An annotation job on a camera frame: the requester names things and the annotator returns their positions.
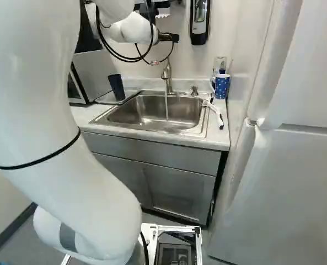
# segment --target blue mug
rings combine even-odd
[[[230,75],[228,74],[216,75],[215,94],[217,99],[227,98],[229,83],[230,83]]]

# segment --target countertop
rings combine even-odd
[[[198,85],[199,92],[209,93],[211,91],[208,88],[208,82],[209,81],[207,80],[174,79],[173,88],[175,91],[188,92],[190,86],[195,84]],[[127,79],[124,80],[124,86],[130,89],[133,87],[144,90],[162,91],[165,89],[163,81],[158,79]],[[221,110],[225,126],[223,130],[218,128],[216,115],[213,111],[210,110],[207,124],[207,135],[205,138],[188,137],[182,135],[165,134],[162,132],[158,133],[154,131],[143,131],[89,123],[103,112],[113,108],[112,105],[92,104],[84,107],[71,106],[71,111],[76,123],[80,129],[85,132],[149,140],[218,151],[229,151],[230,141],[226,101],[215,99],[213,103]]]

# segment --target floor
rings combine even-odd
[[[157,216],[143,213],[143,222],[158,225],[180,225]],[[203,230],[203,265],[222,265],[223,263],[209,258],[205,247],[208,242],[208,231]],[[5,265],[60,265],[64,254],[42,243],[34,231],[30,218],[0,249],[0,262]],[[78,260],[71,260],[70,265],[85,265]]]

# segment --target refrigerator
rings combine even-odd
[[[327,265],[327,0],[241,0],[210,256]]]

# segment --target running water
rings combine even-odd
[[[165,90],[165,118],[168,121],[168,103],[167,103],[167,89]]]

